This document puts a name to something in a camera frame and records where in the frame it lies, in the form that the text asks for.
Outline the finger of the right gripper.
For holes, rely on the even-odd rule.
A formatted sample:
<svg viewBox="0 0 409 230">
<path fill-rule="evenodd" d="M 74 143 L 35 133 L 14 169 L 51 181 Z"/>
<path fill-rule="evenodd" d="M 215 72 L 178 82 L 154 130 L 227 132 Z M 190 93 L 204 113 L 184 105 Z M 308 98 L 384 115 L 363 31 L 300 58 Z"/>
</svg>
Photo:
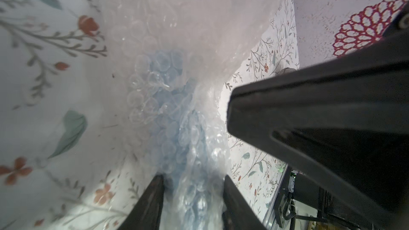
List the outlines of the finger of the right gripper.
<svg viewBox="0 0 409 230">
<path fill-rule="evenodd" d="M 383 230 L 409 227 L 409 7 L 370 46 L 233 90 L 227 129 Z"/>
</svg>

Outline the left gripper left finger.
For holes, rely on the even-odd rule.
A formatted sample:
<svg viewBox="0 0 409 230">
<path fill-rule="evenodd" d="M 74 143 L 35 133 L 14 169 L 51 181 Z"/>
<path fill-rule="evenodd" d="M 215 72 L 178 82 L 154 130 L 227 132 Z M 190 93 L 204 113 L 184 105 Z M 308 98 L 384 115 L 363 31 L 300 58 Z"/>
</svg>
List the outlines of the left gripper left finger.
<svg viewBox="0 0 409 230">
<path fill-rule="evenodd" d="M 118 230 L 158 230 L 164 193 L 164 176 L 156 175 Z"/>
</svg>

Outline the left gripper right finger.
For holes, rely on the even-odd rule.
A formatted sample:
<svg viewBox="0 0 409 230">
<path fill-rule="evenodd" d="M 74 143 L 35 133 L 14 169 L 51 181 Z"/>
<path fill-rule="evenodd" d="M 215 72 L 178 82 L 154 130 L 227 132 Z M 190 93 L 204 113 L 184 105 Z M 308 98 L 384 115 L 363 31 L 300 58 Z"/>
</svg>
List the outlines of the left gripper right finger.
<svg viewBox="0 0 409 230">
<path fill-rule="evenodd" d="M 229 175 L 224 180 L 224 230 L 266 230 Z"/>
</svg>

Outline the blue ribbed vase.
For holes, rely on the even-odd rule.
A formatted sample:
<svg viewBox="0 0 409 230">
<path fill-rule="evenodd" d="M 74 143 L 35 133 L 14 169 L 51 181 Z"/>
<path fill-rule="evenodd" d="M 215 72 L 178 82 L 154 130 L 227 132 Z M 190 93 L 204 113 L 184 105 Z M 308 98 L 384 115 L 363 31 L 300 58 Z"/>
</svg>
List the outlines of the blue ribbed vase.
<svg viewBox="0 0 409 230">
<path fill-rule="evenodd" d="M 186 73 L 198 58 L 182 50 L 147 56 L 148 93 L 130 121 L 148 129 L 149 167 L 164 176 L 163 230 L 218 230 L 228 161 L 226 130 L 208 82 Z"/>
</svg>

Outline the bubble wrap sheet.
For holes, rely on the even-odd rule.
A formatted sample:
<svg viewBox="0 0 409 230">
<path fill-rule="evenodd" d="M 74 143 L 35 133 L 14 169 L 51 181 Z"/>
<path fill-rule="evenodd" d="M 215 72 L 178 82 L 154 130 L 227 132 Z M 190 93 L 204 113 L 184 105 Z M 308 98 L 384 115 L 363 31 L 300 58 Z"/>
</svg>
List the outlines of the bubble wrap sheet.
<svg viewBox="0 0 409 230">
<path fill-rule="evenodd" d="M 281 0 L 100 0 L 124 142 L 145 185 L 122 230 L 221 230 L 223 83 Z"/>
</svg>

